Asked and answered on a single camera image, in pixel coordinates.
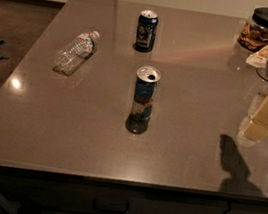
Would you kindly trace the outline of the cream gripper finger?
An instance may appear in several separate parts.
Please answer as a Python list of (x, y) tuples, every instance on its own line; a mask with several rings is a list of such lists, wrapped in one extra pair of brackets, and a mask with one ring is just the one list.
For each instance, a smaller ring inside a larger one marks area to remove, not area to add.
[(254, 97), (243, 120), (241, 134), (256, 143), (268, 136), (268, 94), (259, 93)]

